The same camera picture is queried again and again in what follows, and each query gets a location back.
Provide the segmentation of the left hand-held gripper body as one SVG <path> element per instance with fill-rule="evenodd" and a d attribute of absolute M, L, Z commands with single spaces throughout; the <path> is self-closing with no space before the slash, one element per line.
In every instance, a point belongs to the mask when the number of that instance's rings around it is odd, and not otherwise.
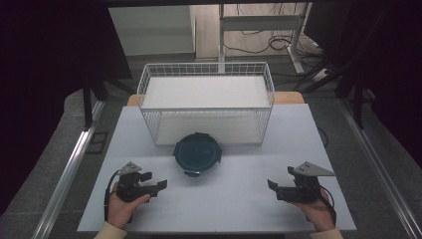
<path fill-rule="evenodd" d="M 140 196 L 149 194 L 155 197 L 157 193 L 150 193 L 148 186 L 141 185 L 141 168 L 133 162 L 127 163 L 118 173 L 119 176 L 116 195 L 124 202 L 132 202 Z"/>

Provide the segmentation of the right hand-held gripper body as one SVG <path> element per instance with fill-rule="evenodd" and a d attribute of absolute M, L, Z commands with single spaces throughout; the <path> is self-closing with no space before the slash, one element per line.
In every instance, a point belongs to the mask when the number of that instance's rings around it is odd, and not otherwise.
<path fill-rule="evenodd" d="M 277 198 L 287 202 L 315 202 L 321 196 L 320 176 L 334 176 L 334 173 L 308 161 L 302 163 L 295 167 L 295 186 L 279 186 Z"/>

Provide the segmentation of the person's left hand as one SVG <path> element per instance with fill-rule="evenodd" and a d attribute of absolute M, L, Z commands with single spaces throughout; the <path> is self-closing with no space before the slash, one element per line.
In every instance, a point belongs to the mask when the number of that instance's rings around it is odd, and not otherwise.
<path fill-rule="evenodd" d="M 106 222 L 116 228 L 123 229 L 137 207 L 148 202 L 149 199 L 150 195 L 146 194 L 132 202 L 124 202 L 115 192 L 112 193 L 109 196 Z"/>

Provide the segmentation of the person's right hand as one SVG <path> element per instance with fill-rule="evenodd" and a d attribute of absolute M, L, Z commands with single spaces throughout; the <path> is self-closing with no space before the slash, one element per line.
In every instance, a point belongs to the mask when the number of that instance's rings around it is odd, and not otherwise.
<path fill-rule="evenodd" d="M 314 226 L 316 232 L 325 232 L 335 228 L 328 208 L 319 199 L 311 204 L 293 202 L 293 205 L 302 210 L 306 218 Z"/>

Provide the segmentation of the dark blue round lidded container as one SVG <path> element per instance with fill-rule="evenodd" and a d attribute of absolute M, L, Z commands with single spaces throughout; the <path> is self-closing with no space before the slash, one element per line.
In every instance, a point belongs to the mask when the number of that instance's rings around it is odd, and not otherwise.
<path fill-rule="evenodd" d="M 199 177 L 221 162 L 222 149 L 208 133 L 195 132 L 175 144 L 173 156 L 187 176 Z"/>

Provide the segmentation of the white table cover sheet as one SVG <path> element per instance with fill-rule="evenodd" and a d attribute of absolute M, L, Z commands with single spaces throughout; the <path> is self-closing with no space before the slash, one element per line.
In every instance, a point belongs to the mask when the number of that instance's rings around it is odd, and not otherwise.
<path fill-rule="evenodd" d="M 132 161 L 165 180 L 166 189 L 140 206 L 130 232 L 289 233 L 313 230 L 303 212 L 268 186 L 290 186 L 291 166 L 331 164 L 308 105 L 275 105 L 260 146 L 226 146 L 222 159 L 203 175 L 185 175 L 172 148 L 156 146 L 136 107 L 122 109 L 105 160 L 78 227 L 96 232 L 104 224 L 104 196 L 111 175 Z"/>

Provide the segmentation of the black floor plate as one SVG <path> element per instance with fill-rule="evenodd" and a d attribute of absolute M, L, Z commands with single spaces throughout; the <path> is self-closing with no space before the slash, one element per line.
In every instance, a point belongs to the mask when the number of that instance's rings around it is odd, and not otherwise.
<path fill-rule="evenodd" d="M 95 132 L 89 143 L 87 154 L 102 154 L 106 146 L 107 136 L 106 131 Z"/>

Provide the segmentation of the black stand legs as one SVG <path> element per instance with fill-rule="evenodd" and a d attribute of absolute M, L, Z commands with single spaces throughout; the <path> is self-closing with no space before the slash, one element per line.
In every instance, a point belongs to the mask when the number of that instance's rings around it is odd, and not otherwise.
<path fill-rule="evenodd" d="M 123 90 L 124 92 L 134 95 L 135 89 L 121 83 L 117 79 L 113 79 L 105 74 L 86 75 L 83 85 L 83 102 L 84 102 L 84 131 L 88 131 L 94 124 L 94 109 L 92 104 L 92 95 L 95 95 L 98 102 L 104 102 L 108 99 L 109 93 L 105 83 Z"/>
<path fill-rule="evenodd" d="M 352 119 L 360 129 L 364 129 L 362 122 L 362 105 L 365 102 L 365 99 L 363 96 L 363 82 L 360 75 L 360 66 L 356 60 L 351 60 L 318 82 L 313 83 L 304 89 L 299 89 L 299 92 L 302 94 L 311 93 L 338 78 L 341 78 L 341 80 L 334 91 L 335 95 L 338 98 L 345 99 L 350 92 L 353 92 L 353 98 L 351 100 Z"/>

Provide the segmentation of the white power strip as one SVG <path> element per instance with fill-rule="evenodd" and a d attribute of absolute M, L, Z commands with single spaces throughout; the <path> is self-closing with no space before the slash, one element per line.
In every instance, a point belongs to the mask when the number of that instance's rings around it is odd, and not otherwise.
<path fill-rule="evenodd" d="M 328 76 L 331 73 L 331 69 L 323 68 L 315 76 L 313 76 L 313 81 L 318 82 Z"/>

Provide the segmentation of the black curtain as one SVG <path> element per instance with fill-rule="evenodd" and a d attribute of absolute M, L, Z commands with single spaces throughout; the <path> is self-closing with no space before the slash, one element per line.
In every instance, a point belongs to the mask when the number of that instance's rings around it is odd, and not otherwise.
<path fill-rule="evenodd" d="M 422 0 L 318 1 L 305 34 L 345 68 L 336 94 L 371 91 L 373 111 L 422 167 Z"/>
<path fill-rule="evenodd" d="M 0 0 L 0 215 L 56 130 L 67 96 L 130 76 L 108 7 Z"/>

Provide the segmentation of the white cabinet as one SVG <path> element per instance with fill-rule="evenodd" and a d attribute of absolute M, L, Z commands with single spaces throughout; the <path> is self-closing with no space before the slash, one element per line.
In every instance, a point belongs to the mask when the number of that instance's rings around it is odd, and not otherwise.
<path fill-rule="evenodd" d="M 188 6 L 109 8 L 126 56 L 194 52 Z"/>

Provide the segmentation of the aluminium floor rail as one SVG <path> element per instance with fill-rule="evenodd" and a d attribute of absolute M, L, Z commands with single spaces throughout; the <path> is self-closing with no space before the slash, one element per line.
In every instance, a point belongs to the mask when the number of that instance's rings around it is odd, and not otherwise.
<path fill-rule="evenodd" d="M 366 132 L 361 129 L 358 123 L 354 120 L 353 110 L 348 101 L 341 100 L 340 105 L 353 134 L 362 148 L 368 163 L 386 194 L 386 197 L 398 216 L 400 223 L 406 231 L 408 238 L 422 239 L 422 227 L 419 225 L 419 222 L 417 221 L 409 204 L 402 193 L 398 190 L 398 187 L 393 182 L 390 174 L 387 172 Z"/>
<path fill-rule="evenodd" d="M 57 218 L 60 214 L 61 208 L 66 200 L 66 197 L 71 189 L 71 185 L 76 177 L 76 174 L 81 165 L 82 159 L 87 151 L 88 145 L 95 129 L 98 125 L 99 118 L 103 111 L 105 103 L 97 101 L 94 108 L 90 110 L 93 116 L 93 121 L 87 129 L 84 129 L 77 143 L 68 159 L 64 171 L 53 191 L 53 194 L 45 208 L 45 211 L 33 233 L 31 239 L 48 239 Z"/>

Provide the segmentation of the white desk frame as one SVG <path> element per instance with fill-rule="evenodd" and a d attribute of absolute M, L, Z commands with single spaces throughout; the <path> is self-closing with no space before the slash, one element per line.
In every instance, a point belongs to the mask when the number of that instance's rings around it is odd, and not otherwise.
<path fill-rule="evenodd" d="M 287 51 L 298 75 L 303 75 L 305 70 L 297 54 L 297 45 L 304 26 L 309 2 L 305 2 L 299 15 L 277 16 L 226 16 L 224 5 L 219 4 L 219 46 L 218 62 L 225 62 L 224 33 L 227 31 L 291 31 L 293 37 L 287 46 Z"/>

